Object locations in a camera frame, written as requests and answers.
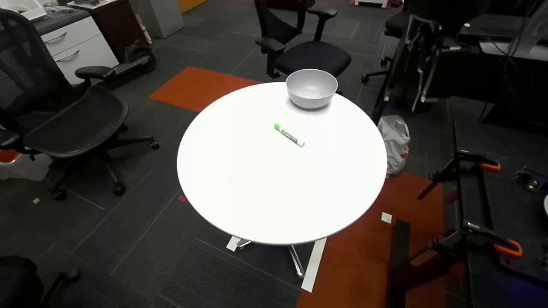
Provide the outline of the orange handled clamp lower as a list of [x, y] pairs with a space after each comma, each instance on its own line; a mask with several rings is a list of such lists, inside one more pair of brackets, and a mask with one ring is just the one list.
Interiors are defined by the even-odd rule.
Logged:
[[501, 257], [507, 257], [507, 259], [520, 259], [522, 257], [522, 247], [519, 242], [505, 238], [505, 237], [498, 235], [496, 231], [488, 230], [479, 225], [474, 225], [471, 221], [462, 221], [462, 225], [457, 230], [448, 231], [447, 235], [440, 237], [436, 240], [436, 245], [441, 245], [445, 249], [455, 249], [467, 237], [483, 238]]

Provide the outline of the black padded office chair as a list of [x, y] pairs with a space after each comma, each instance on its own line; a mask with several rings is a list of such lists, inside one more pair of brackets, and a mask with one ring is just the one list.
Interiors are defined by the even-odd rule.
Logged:
[[[260, 38], [255, 45], [265, 57], [265, 74], [272, 79], [289, 76], [299, 69], [320, 69], [340, 76], [351, 64], [351, 55], [322, 40], [325, 24], [337, 16], [334, 9], [315, 7], [311, 0], [298, 0], [294, 11], [298, 26], [291, 26], [274, 14], [270, 0], [253, 0]], [[292, 43], [303, 31], [304, 16], [316, 18], [311, 40]]]

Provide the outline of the green and white marker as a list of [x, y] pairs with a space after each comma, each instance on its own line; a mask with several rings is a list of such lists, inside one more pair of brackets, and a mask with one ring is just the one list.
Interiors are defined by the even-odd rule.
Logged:
[[279, 124], [274, 124], [274, 131], [279, 132], [280, 136], [284, 136], [287, 141], [291, 141], [294, 146], [298, 148], [304, 148], [304, 143], [298, 137], [294, 137], [292, 134], [289, 134], [287, 131], [284, 131]]

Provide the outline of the black mesh office chair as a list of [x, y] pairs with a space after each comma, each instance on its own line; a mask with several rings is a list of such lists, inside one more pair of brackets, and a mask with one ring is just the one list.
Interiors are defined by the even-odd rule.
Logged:
[[56, 201], [66, 197], [65, 184], [87, 160], [97, 160], [123, 196], [125, 184], [111, 165], [109, 151], [145, 143], [157, 149], [152, 136], [121, 139], [128, 107], [104, 83], [116, 74], [108, 67], [82, 67], [84, 88], [65, 79], [36, 26], [22, 14], [0, 11], [0, 127], [1, 148], [36, 158], [49, 156], [61, 165], [49, 187]]

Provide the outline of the white round table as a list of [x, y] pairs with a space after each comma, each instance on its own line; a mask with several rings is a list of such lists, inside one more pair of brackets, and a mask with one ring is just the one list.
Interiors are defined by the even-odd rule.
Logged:
[[[294, 146], [274, 131], [304, 143]], [[352, 101], [296, 108], [282, 83], [233, 91], [202, 110], [178, 146], [183, 196], [209, 225], [238, 240], [289, 247], [310, 243], [296, 267], [311, 291], [327, 240], [375, 204], [387, 178], [383, 139]]]

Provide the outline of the grey bowl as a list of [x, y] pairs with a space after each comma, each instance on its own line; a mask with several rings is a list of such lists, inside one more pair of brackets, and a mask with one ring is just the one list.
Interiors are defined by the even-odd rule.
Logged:
[[289, 101], [303, 110], [320, 110], [339, 89], [337, 79], [320, 69], [294, 71], [286, 77]]

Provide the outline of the white plastic bag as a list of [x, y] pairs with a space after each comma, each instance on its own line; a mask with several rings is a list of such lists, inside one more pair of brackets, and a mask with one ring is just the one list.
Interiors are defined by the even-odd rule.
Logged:
[[399, 115], [382, 117], [378, 122], [378, 131], [387, 151], [387, 175], [393, 177], [405, 168], [411, 132], [404, 119]]

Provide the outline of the white drawer cabinet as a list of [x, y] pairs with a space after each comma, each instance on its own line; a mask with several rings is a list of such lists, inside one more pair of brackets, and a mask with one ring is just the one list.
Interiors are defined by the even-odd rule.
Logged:
[[75, 76], [82, 67], [114, 67], [118, 64], [108, 42], [101, 35], [92, 18], [84, 18], [68, 24], [48, 28], [44, 21], [36, 23], [36, 30], [44, 42], [54, 64], [72, 84], [82, 84]]

